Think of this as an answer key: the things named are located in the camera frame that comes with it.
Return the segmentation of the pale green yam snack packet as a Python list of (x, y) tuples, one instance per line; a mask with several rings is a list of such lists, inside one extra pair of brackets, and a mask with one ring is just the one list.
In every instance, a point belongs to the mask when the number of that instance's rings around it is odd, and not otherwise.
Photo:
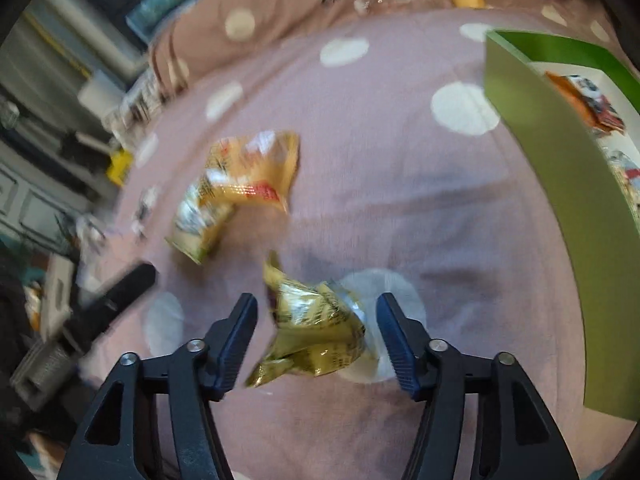
[(166, 242), (181, 255), (201, 264), (216, 247), (234, 213), (232, 204), (202, 203), (200, 186), (192, 183), (172, 218)]

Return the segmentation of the gold snack bag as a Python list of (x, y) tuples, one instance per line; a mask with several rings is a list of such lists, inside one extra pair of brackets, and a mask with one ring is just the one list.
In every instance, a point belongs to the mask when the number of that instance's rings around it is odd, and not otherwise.
[(262, 266), (274, 334), (247, 377), (258, 388), (286, 375), (320, 377), (349, 367), (368, 351), (357, 299), (333, 282), (308, 285), (290, 278), (276, 252)]

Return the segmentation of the orange cracker snack packet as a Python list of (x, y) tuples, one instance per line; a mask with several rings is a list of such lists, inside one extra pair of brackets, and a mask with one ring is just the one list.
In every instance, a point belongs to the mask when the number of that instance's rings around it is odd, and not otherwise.
[(288, 212), (299, 144), (297, 133), (273, 130), (216, 141), (198, 181), (198, 204), (264, 205)]

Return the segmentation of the white plastic bag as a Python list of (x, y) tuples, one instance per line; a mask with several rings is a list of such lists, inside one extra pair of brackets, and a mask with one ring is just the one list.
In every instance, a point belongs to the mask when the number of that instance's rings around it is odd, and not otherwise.
[(80, 262), (86, 268), (95, 269), (106, 247), (106, 224), (93, 214), (82, 214), (76, 219), (75, 232)]

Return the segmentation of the small yellow box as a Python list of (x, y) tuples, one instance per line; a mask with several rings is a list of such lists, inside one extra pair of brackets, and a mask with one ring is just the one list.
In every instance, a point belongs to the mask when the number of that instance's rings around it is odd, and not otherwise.
[(119, 150), (111, 154), (110, 161), (110, 166), (105, 171), (106, 177), (114, 185), (122, 188), (134, 162), (134, 155), (126, 150)]

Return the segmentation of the white patterned cloth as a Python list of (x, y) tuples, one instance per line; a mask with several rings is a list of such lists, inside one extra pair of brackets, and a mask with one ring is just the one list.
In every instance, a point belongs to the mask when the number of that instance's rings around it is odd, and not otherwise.
[(152, 68), (148, 68), (101, 119), (102, 126), (124, 150), (134, 153), (146, 136), (146, 127), (160, 114), (163, 105), (162, 88)]

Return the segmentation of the white paper roll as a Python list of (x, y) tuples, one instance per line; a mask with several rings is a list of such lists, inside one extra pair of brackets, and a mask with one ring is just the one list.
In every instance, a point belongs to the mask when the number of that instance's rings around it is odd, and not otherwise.
[(114, 108), (118, 107), (124, 98), (122, 90), (107, 74), (96, 70), (80, 88), (77, 99), (93, 116), (103, 119)]

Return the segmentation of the pink polka dot bedsheet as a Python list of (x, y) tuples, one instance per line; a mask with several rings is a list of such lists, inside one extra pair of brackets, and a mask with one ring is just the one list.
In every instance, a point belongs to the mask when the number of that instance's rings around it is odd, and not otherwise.
[[(547, 403), (582, 476), (620, 452), (634, 420), (587, 408), (582, 306), (547, 192), (484, 95), (485, 35), (558, 34), (516, 11), (363, 18), (288, 39), (213, 73), (152, 127), (156, 147), (120, 194), (104, 278), (136, 260), (157, 288), (93, 349), (103, 379), (127, 351), (161, 356), (265, 295), (280, 255), (314, 284), (356, 274), (390, 290), (460, 351), (509, 351)], [(167, 244), (172, 217), (207, 152), (228, 136), (300, 137), (290, 208), (243, 207), (202, 264)]]

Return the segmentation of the orange snack pack in box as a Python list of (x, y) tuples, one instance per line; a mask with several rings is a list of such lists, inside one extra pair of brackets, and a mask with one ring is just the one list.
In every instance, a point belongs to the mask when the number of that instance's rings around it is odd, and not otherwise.
[(580, 75), (558, 75), (544, 72), (553, 87), (570, 103), (580, 118), (600, 136), (609, 136), (612, 132), (626, 133), (626, 125), (610, 100), (589, 78)]

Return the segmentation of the green storage box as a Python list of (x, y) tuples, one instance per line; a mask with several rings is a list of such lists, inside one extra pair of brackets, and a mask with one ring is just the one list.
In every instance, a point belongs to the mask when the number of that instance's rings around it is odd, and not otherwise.
[(600, 70), (639, 108), (639, 81), (604, 47), (494, 29), (486, 35), (485, 93), (521, 145), (562, 231), (586, 344), (585, 404), (639, 417), (639, 229), (586, 124), (535, 63)]

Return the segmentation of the brown polka dot pillow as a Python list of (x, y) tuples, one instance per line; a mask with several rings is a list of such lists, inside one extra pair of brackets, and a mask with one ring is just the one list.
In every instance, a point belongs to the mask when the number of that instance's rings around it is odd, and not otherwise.
[[(166, 99), (207, 74), (276, 42), (331, 26), (370, 18), (355, 0), (192, 0), (160, 26), (149, 51), (149, 68)], [(576, 32), (610, 42), (614, 18), (603, 0), (485, 0), (487, 10), (526, 11)], [(421, 10), (455, 9), (452, 0), (430, 0)]]

